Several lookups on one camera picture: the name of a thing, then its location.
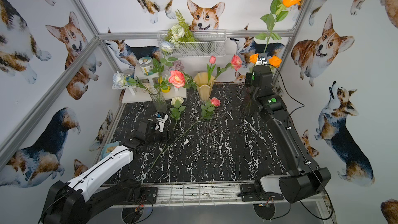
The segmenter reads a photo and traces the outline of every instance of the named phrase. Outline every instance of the white metal basket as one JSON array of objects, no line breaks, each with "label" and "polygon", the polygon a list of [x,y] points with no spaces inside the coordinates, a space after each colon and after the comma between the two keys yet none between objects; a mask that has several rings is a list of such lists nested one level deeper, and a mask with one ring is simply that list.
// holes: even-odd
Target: white metal basket
[{"label": "white metal basket", "polygon": [[[160,44],[167,36],[166,30],[159,31],[157,41]],[[225,30],[198,30],[192,31],[199,42],[182,42],[172,53],[163,52],[163,55],[174,57],[209,57],[225,56]]]}]

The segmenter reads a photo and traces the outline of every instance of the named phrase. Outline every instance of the marble surface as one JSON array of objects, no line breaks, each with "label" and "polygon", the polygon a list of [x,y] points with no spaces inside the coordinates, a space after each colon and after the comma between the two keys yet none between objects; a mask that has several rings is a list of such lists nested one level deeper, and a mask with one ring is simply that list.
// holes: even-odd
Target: marble surface
[{"label": "marble surface", "polygon": [[[277,142],[256,114],[246,117],[239,106],[246,93],[243,84],[216,84],[211,97],[221,100],[213,118],[200,121],[163,154],[150,169],[163,144],[144,148],[134,161],[114,174],[106,184],[131,177],[143,183],[209,182],[255,180],[266,174],[286,175],[277,152]],[[195,90],[187,91],[186,110],[176,125],[178,137],[201,116],[201,100]],[[129,103],[112,137],[122,141],[142,119],[153,118],[152,102]]]}]

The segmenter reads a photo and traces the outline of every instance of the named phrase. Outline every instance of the clear glass vase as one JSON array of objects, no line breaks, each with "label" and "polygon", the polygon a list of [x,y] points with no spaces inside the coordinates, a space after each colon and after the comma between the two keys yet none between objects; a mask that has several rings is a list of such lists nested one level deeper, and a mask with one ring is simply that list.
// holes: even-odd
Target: clear glass vase
[{"label": "clear glass vase", "polygon": [[149,95],[152,99],[153,104],[155,105],[157,112],[167,112],[167,103],[166,100],[164,99],[160,87],[158,88],[151,87],[149,89]]}]

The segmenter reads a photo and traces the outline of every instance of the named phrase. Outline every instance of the pink tulip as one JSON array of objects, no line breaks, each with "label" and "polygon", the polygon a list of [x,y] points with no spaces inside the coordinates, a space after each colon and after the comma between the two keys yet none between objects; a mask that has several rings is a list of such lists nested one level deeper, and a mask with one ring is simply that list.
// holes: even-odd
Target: pink tulip
[{"label": "pink tulip", "polygon": [[211,98],[210,102],[213,104],[213,106],[218,107],[221,104],[221,101],[217,99],[216,97]]},{"label": "pink tulip", "polygon": [[174,87],[183,87],[185,85],[185,78],[183,73],[177,70],[172,70],[171,76],[169,77],[169,82],[173,84]]},{"label": "pink tulip", "polygon": [[231,66],[235,69],[235,71],[242,67],[242,60],[239,56],[234,55],[234,57],[232,57]]},{"label": "pink tulip", "polygon": [[215,64],[216,63],[216,57],[215,56],[210,57],[210,61],[209,62],[211,64]]}]

